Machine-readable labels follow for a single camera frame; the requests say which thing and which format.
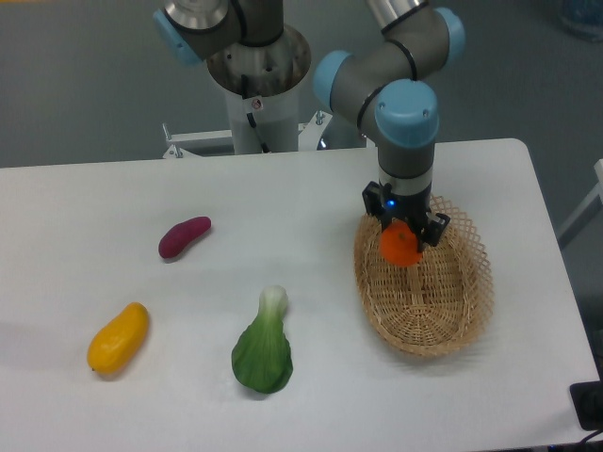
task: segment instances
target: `wicker basket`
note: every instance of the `wicker basket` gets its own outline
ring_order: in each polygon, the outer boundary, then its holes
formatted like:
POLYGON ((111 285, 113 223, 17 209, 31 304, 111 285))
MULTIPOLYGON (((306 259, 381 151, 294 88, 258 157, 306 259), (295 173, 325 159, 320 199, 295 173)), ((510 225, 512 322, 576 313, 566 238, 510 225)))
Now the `wicker basket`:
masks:
POLYGON ((354 243, 356 282, 371 325, 391 346, 424 357, 474 342, 494 304, 490 263, 471 219, 440 197, 431 204, 450 224, 416 266, 382 258, 381 224, 373 217, 361 218, 354 243))

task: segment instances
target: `white vegetable stem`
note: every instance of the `white vegetable stem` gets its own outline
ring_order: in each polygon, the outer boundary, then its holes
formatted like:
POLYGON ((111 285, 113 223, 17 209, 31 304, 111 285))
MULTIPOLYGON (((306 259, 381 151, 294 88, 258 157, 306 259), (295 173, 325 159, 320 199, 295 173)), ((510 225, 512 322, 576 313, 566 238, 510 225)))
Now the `white vegetable stem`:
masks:
POLYGON ((261 315, 278 315, 283 318, 288 304, 286 291, 280 285, 269 285, 260 294, 260 307, 258 313, 261 315))

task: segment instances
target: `yellow mango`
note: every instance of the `yellow mango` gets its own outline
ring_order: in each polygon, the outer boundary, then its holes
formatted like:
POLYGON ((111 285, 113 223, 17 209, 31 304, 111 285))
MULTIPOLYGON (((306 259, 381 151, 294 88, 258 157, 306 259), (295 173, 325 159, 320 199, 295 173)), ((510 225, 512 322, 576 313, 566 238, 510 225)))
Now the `yellow mango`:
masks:
POLYGON ((125 309, 96 333, 88 348, 88 364, 101 375, 121 370, 134 357, 149 330, 149 313, 138 302, 125 309))

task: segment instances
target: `cable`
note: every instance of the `cable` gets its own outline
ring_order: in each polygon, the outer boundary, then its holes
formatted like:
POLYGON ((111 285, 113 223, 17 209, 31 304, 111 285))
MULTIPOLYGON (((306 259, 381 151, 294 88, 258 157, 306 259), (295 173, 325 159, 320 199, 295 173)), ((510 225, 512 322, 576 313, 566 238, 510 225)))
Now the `cable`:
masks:
POLYGON ((603 433, 603 428, 600 428, 599 430, 594 431, 590 435, 585 436, 584 438, 582 438, 582 441, 580 441, 577 444, 577 450, 583 450, 582 447, 584 447, 589 440, 592 440, 595 436, 598 436, 601 433, 603 433))

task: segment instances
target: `orange ball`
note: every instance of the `orange ball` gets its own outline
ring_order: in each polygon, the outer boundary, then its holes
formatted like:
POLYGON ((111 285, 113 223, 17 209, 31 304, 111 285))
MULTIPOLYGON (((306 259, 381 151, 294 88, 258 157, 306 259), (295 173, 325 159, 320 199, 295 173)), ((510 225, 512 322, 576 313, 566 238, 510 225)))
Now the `orange ball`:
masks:
POLYGON ((419 252, 418 239, 403 221, 392 222, 381 234, 381 256, 394 266, 413 266, 423 257, 419 252))

